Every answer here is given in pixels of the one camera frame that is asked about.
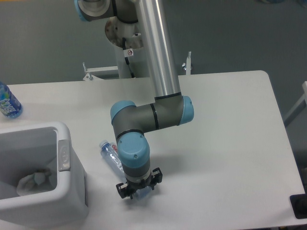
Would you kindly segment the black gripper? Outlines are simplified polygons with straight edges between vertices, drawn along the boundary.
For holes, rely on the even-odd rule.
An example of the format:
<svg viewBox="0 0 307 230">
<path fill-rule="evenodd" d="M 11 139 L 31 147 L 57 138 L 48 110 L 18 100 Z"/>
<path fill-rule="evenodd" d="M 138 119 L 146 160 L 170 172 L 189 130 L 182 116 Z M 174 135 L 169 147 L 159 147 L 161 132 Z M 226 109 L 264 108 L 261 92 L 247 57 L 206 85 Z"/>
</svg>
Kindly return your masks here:
<svg viewBox="0 0 307 230">
<path fill-rule="evenodd" d="M 133 199 L 133 194 L 137 190 L 148 188 L 149 191 L 152 191 L 157 184 L 162 182 L 162 179 L 162 171 L 157 167 L 152 170 L 152 173 L 147 178 L 132 178 L 127 176 L 127 183 L 117 184 L 116 189 L 122 199 L 126 197 Z"/>
</svg>

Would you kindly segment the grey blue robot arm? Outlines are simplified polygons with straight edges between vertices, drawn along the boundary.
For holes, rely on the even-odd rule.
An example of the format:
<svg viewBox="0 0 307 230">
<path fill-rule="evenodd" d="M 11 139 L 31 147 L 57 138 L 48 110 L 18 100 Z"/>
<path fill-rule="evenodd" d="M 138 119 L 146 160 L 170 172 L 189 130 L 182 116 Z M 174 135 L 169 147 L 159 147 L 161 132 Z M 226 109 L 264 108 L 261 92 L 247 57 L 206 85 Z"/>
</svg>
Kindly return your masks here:
<svg viewBox="0 0 307 230">
<path fill-rule="evenodd" d="M 145 133 L 188 123 L 194 118 L 191 99 L 181 93 L 171 42 L 160 0 L 77 0 L 81 20 L 106 19 L 105 34 L 117 52 L 119 76 L 151 79 L 154 102 L 137 106 L 119 101 L 110 110 L 118 158 L 126 181 L 116 186 L 122 198 L 163 179 L 150 166 Z"/>
</svg>

